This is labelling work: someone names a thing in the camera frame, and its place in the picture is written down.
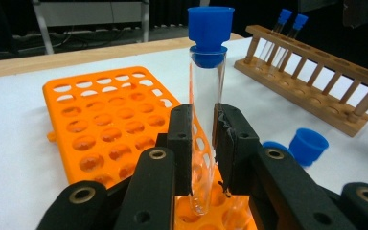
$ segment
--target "glass test tube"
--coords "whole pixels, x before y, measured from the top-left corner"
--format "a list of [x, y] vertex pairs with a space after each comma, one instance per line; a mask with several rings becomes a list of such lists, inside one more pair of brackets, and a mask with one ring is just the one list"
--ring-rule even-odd
[[[307, 22], [308, 18], [303, 14], [298, 14], [294, 25], [292, 26], [292, 29], [289, 31], [287, 38], [288, 39], [295, 39], [298, 36], [298, 33], [303, 28], [304, 24]], [[288, 54], [288, 50], [286, 50], [283, 47], [280, 47], [279, 50], [276, 53], [276, 56], [273, 59], [273, 62], [271, 64], [271, 67], [268, 71], [269, 75], [273, 75], [273, 72], [275, 69], [280, 69], [280, 66], [282, 65], [284, 59], [286, 58]]]
[[[283, 30], [290, 16], [291, 11], [282, 9], [282, 11], [280, 12], [279, 19], [277, 20], [277, 23], [274, 25], [271, 33], [273, 35], [279, 34]], [[259, 54], [259, 58], [256, 63], [256, 68], [258, 69], [261, 68], [262, 64], [268, 60], [268, 57], [270, 56], [271, 52], [273, 52], [273, 48], [274, 48], [273, 42], [270, 41], [265, 42], [264, 47], [261, 53]]]
[[215, 170], [214, 116], [220, 103], [227, 48], [234, 9], [189, 8], [190, 104], [192, 106], [192, 193], [196, 215], [208, 213]]
[[209, 211], [214, 178], [214, 110], [221, 99], [226, 48], [214, 53], [198, 53], [192, 49], [190, 54], [190, 104], [193, 106], [193, 195], [190, 200], [193, 211], [204, 215]]

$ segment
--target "test tube rack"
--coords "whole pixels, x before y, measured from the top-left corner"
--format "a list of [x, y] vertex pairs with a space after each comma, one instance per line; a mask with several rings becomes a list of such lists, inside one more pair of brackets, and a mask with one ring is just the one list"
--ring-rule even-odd
[[[354, 137], [368, 122], [366, 113], [368, 93], [355, 107], [347, 104], [361, 84], [368, 86], [368, 69], [282, 34], [274, 34], [271, 30], [258, 25], [248, 26], [246, 31], [253, 34], [253, 38], [246, 57], [235, 62], [236, 69], [351, 137]], [[255, 57], [259, 42], [263, 40], [272, 42], [274, 48], [269, 59], [256, 68], [256, 63], [263, 61]], [[287, 52], [281, 65], [275, 67], [272, 65], [272, 60], [279, 48], [284, 48]], [[293, 54], [301, 59], [290, 74], [285, 71], [285, 68]], [[315, 63], [316, 67], [309, 80], [303, 81], [299, 79], [299, 75], [308, 63], [307, 60]], [[326, 87], [321, 90], [313, 84], [324, 68], [334, 71], [334, 74]], [[338, 99], [332, 96], [330, 91], [341, 76], [350, 78], [352, 84]]]

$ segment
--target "black curtain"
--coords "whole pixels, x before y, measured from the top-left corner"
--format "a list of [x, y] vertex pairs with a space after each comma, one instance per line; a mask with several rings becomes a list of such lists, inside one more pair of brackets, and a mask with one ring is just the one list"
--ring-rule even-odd
[[[297, 3], [297, 0], [211, 0], [210, 5], [235, 8], [233, 32], [251, 36], [245, 31], [246, 26], [258, 24], [273, 28], [281, 8], [294, 12], [290, 19], [293, 21], [298, 13]], [[309, 20], [297, 40], [368, 69], [368, 24], [355, 29], [345, 27], [342, 23], [343, 0], [304, 14]], [[287, 24], [283, 34], [291, 24]]]
[[190, 7], [199, 6], [200, 0], [150, 0], [149, 26], [188, 25]]

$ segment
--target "rack hole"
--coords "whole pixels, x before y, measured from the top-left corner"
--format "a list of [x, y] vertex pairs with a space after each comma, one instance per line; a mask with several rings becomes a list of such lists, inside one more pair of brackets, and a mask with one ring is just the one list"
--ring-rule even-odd
[[119, 178], [121, 178], [121, 180], [124, 180], [124, 179], [130, 177], [131, 175], [133, 175], [133, 172], [134, 172], [135, 168], [136, 168], [136, 165], [134, 165], [134, 164], [129, 164], [129, 165], [123, 166], [119, 170]]
[[125, 154], [131, 154], [132, 151], [130, 149], [129, 146], [127, 145], [118, 145], [113, 147], [110, 152], [109, 152], [109, 157], [112, 160], [119, 160], [121, 159], [122, 156], [124, 156]]
[[168, 99], [161, 99], [160, 100], [160, 105], [163, 106], [163, 107], [171, 107], [173, 105], [173, 103]]
[[109, 128], [101, 133], [101, 139], [105, 142], [114, 142], [122, 136], [118, 128]]
[[138, 150], [147, 150], [148, 148], [154, 147], [155, 141], [150, 137], [143, 136], [135, 141], [135, 147]]
[[107, 87], [103, 88], [103, 93], [115, 93], [116, 90], [118, 90], [118, 89], [114, 86], [107, 86]]
[[54, 90], [58, 93], [67, 92], [70, 89], [71, 89], [71, 85], [69, 84], [61, 84], [54, 88]]
[[115, 80], [117, 80], [117, 81], [127, 81], [127, 80], [129, 80], [129, 76], [128, 75], [116, 76]]
[[164, 118], [159, 115], [153, 115], [148, 117], [148, 124], [152, 127], [161, 127], [166, 123]]
[[69, 132], [82, 132], [87, 128], [88, 122], [85, 120], [74, 121], [67, 125], [67, 130]]
[[109, 114], [101, 114], [94, 117], [94, 123], [97, 126], [106, 126], [112, 122], [112, 116]]
[[151, 103], [142, 103], [139, 105], [139, 111], [143, 113], [150, 113], [154, 110], [154, 106]]
[[124, 98], [111, 98], [109, 100], [109, 103], [114, 106], [121, 106], [122, 104], [125, 103], [125, 99]]
[[105, 103], [103, 102], [93, 102], [89, 103], [86, 108], [88, 108], [91, 111], [99, 111], [102, 110], [105, 107]]
[[61, 114], [65, 117], [75, 117], [81, 113], [81, 109], [78, 107], [68, 107], [61, 111]]
[[124, 83], [122, 84], [122, 88], [123, 89], [135, 89], [136, 88], [136, 85], [130, 83], [130, 82], [127, 82], [127, 83]]
[[163, 93], [161, 92], [160, 89], [153, 89], [151, 90], [151, 92], [153, 92], [153, 94], [156, 96], [156, 97], [159, 97], [159, 96], [162, 96]]
[[92, 136], [82, 136], [74, 140], [73, 148], [74, 150], [89, 150], [95, 146], [95, 138]]
[[104, 159], [100, 155], [89, 155], [80, 161], [80, 169], [84, 172], [90, 173], [101, 168], [104, 165]]
[[135, 78], [143, 78], [145, 74], [141, 72], [136, 72], [136, 73], [133, 73], [132, 76]]
[[76, 84], [76, 87], [78, 88], [88, 88], [92, 85], [92, 82], [89, 80], [80, 81]]
[[111, 83], [112, 80], [110, 78], [101, 78], [101, 79], [97, 79], [97, 83], [98, 84], [109, 84]]
[[66, 95], [61, 95], [57, 98], [57, 102], [61, 103], [61, 104], [66, 104], [66, 103], [71, 103], [75, 100], [76, 98], [74, 98], [73, 95], [71, 94], [66, 94]]
[[134, 116], [134, 110], [130, 108], [123, 108], [118, 110], [116, 115], [122, 119], [129, 119]]
[[125, 131], [130, 134], [139, 133], [139, 132], [142, 132], [143, 130], [145, 130], [145, 126], [141, 122], [138, 122], [138, 121], [130, 122], [126, 124], [125, 126]]
[[146, 96], [142, 93], [134, 93], [130, 95], [130, 98], [134, 101], [142, 101], [146, 98]]
[[96, 91], [94, 91], [94, 90], [87, 90], [87, 91], [82, 92], [81, 95], [84, 98], [92, 98], [92, 97], [97, 96], [98, 93]]
[[152, 86], [153, 85], [153, 81], [151, 81], [151, 80], [140, 80], [139, 83], [142, 84], [142, 85], [145, 85], [145, 86]]

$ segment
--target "blue cap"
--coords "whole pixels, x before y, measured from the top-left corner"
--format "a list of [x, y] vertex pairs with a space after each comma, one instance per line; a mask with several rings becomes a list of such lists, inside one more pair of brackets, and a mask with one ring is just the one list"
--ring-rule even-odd
[[302, 127], [297, 129], [289, 144], [289, 150], [300, 165], [307, 167], [316, 161], [329, 145], [327, 139], [321, 134]]
[[232, 30], [233, 8], [189, 8], [189, 38], [199, 52], [220, 52], [222, 42], [229, 40]]
[[297, 17], [295, 18], [294, 25], [292, 26], [292, 28], [294, 28], [297, 31], [301, 30], [301, 28], [303, 28], [304, 24], [306, 24], [308, 19], [309, 18], [307, 16], [303, 14], [298, 14]]
[[277, 20], [278, 23], [284, 25], [288, 21], [288, 19], [291, 17], [292, 12], [287, 9], [282, 9], [280, 12], [279, 19]]

